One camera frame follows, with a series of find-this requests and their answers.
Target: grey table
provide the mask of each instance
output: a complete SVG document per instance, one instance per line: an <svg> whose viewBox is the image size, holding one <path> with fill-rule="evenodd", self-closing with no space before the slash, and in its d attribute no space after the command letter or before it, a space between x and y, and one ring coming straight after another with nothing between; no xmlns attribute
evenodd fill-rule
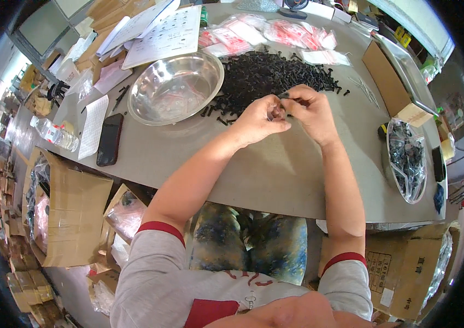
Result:
<svg viewBox="0 0 464 328"><path fill-rule="evenodd" d="M244 12L234 9L233 4L207 4L206 7L210 23L214 24L222 22L230 14ZM268 19L282 18L277 13L262 14ZM333 67L332 74L339 80L343 91L339 95L334 92L326 94L358 181L367 222L418 222L444 218L445 205L441 215L434 209L436 181L428 150L427 187L423 198L417 204L407 204L397 189L388 186L383 176L381 143L377 138L376 129L390 118L376 84L361 61L370 39L347 25L323 17L309 14L306 21L326 30L334 30L338 40L336 50L350 53L353 67ZM277 50L281 50L287 58L295 51L275 43L271 44L271 51ZM133 75L108 93L110 104L107 116L115 104L118 90L132 84L142 70L136 69ZM378 98L381 109L368 101L348 77L360 77ZM343 96L342 93L347 88L350 89L350 94ZM100 97L100 94L94 94L88 101ZM128 111L126 98L125 96L116 113ZM67 119L75 126L77 135L84 126L86 115L80 114L84 106L84 101L77 104L76 95L65 97L56 114L55 123L59 124L62 119ZM289 120L293 123L290 130L271 135L237 152L217 180L208 200L269 213L325 219L320 148L305 134L295 119ZM428 149L440 145L433 120L426 122L422 128ZM107 174L158 188L189 157L226 129L227 127L216 121L215 117L202 118L200 115L194 115L175 125L150 127L135 121L128 114L124 117L119 159L115 165L98 167L96 155L78 162ZM42 140L40 144L77 161L78 151L70 153ZM442 185L446 198L446 180Z"/></svg>

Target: box label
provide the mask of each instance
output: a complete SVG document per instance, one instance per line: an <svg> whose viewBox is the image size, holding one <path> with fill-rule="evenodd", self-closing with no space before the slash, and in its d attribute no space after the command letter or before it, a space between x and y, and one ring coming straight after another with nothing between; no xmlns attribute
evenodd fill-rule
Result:
<svg viewBox="0 0 464 328"><path fill-rule="evenodd" d="M367 252L368 285L371 291L383 292L391 260L391 254Z"/></svg>
<svg viewBox="0 0 464 328"><path fill-rule="evenodd" d="M392 303L392 298L394 296L394 291L388 288L383 289L383 294L381 295L381 300L379 301L382 305L386 306L387 308L390 307L390 303Z"/></svg>

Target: concrete floor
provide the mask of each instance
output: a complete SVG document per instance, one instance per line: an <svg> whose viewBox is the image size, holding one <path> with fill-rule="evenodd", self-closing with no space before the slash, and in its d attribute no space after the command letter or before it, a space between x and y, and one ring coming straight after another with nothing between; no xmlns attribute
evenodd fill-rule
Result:
<svg viewBox="0 0 464 328"><path fill-rule="evenodd" d="M57 108L53 108L50 115L46 116L50 120L55 116ZM14 172L16 176L15 191L13 194L14 206L19 210L22 205L22 193L24 187L24 177L26 174L27 160L30 158L34 146L45 148L47 142L43 140L29 126L32 113L22 107L17 116L10 122L6 132L6 139L12 142L12 158L15 163ZM315 220L307 220L308 224L308 260L303 285L317 278L317 271L320 261L321 240L325 235L316 226ZM190 253L190 245L187 244L187 253ZM88 266L75 266L66 268L45 268L44 271L52 280L52 285L56 293L62 299L66 310L73 316L79 324L84 327L109 327L110 322L104 314L95 312L91 306L88 295L87 279Z"/></svg>

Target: desk fan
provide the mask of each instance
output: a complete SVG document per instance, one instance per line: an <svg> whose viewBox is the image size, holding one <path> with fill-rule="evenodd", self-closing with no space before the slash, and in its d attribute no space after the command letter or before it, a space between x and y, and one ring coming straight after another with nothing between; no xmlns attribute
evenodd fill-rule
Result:
<svg viewBox="0 0 464 328"><path fill-rule="evenodd" d="M277 12L289 18L306 19L307 14L298 10L304 9L308 5L308 1L309 0L284 0L285 4L290 9L281 8Z"/></svg>

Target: green bottle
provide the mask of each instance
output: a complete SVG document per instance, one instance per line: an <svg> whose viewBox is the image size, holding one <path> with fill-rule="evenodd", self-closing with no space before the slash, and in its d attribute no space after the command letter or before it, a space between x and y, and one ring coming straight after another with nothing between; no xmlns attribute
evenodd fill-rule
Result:
<svg viewBox="0 0 464 328"><path fill-rule="evenodd" d="M208 26L208 12L206 11L206 7L203 6L201 8L201 23L199 23L199 28L207 27Z"/></svg>

